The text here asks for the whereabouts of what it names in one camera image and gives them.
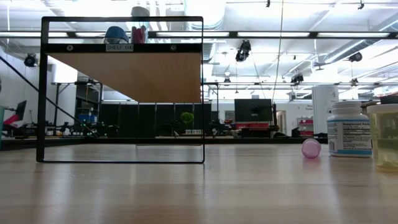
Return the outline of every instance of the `ceiling light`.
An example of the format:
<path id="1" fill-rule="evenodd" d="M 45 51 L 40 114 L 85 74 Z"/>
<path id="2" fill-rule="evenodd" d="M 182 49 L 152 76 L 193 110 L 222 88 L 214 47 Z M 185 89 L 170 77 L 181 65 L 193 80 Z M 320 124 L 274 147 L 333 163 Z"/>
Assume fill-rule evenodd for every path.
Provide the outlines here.
<path id="1" fill-rule="evenodd" d="M 40 32 L 0 32 L 0 37 L 40 37 Z M 66 32 L 49 32 L 49 37 L 68 37 Z"/>
<path id="2" fill-rule="evenodd" d="M 201 37 L 201 32 L 156 32 L 157 37 Z M 229 32 L 204 32 L 204 37 L 227 37 Z"/>
<path id="3" fill-rule="evenodd" d="M 78 37 L 100 37 L 105 36 L 105 32 L 77 32 L 76 36 Z"/>
<path id="4" fill-rule="evenodd" d="M 194 39 L 194 40 L 181 40 L 181 43 L 187 43 L 187 44 L 192 44 L 192 43 L 201 43 L 201 40 L 199 39 Z M 203 43 L 209 43 L 209 44 L 225 44 L 226 40 L 203 40 Z"/>
<path id="5" fill-rule="evenodd" d="M 238 32 L 238 37 L 308 37 L 309 32 Z"/>
<path id="6" fill-rule="evenodd" d="M 318 37 L 387 37 L 387 32 L 320 32 Z"/>

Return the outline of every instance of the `shelf label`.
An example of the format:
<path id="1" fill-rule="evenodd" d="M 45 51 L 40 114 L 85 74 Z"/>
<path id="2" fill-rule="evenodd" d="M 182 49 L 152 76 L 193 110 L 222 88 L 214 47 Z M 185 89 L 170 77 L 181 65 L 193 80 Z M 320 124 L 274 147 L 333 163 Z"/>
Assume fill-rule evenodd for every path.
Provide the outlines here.
<path id="1" fill-rule="evenodd" d="M 133 52 L 134 45 L 132 44 L 107 44 L 107 52 Z"/>

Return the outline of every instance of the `supplement bottle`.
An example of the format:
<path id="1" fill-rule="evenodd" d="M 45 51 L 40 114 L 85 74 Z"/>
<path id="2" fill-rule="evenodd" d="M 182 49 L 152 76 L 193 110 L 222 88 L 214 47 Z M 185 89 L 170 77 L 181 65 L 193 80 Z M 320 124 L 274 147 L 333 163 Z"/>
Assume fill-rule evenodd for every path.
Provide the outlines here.
<path id="1" fill-rule="evenodd" d="M 331 113 L 327 119 L 329 153 L 342 157 L 371 157 L 370 122 L 361 114 L 361 102 L 333 103 Z"/>

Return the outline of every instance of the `shelving unit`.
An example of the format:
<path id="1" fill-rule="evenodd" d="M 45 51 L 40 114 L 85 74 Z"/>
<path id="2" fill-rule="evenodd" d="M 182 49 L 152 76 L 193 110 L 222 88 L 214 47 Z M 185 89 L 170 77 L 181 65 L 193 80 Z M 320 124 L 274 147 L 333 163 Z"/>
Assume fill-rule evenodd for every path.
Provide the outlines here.
<path id="1" fill-rule="evenodd" d="M 313 118 L 297 118 L 297 125 L 301 136 L 313 136 Z"/>
<path id="2" fill-rule="evenodd" d="M 113 45 L 114 48 L 112 48 L 107 44 L 50 44 L 51 22 L 201 22 L 201 36 L 197 37 L 201 39 L 201 42 L 123 44 L 122 50 L 115 50 L 117 47 Z M 201 135 L 203 157 L 200 161 L 48 161 L 44 157 L 48 56 L 140 103 L 201 103 L 202 111 L 204 111 L 203 72 L 201 72 L 203 65 L 202 17 L 43 17 L 40 43 L 37 162 L 204 163 L 205 132 L 203 130 Z M 202 127 L 205 127 L 204 112 L 201 115 Z M 117 139 L 109 143 L 120 143 L 115 140 Z"/>

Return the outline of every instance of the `potted plant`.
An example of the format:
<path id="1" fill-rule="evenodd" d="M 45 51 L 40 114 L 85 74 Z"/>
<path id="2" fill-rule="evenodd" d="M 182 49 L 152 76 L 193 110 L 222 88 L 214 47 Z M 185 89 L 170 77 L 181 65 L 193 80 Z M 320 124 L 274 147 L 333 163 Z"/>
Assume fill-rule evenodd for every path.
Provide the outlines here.
<path id="1" fill-rule="evenodd" d="M 193 121 L 193 113 L 184 112 L 181 114 L 181 120 L 185 123 L 185 130 L 188 129 L 188 124 Z"/>

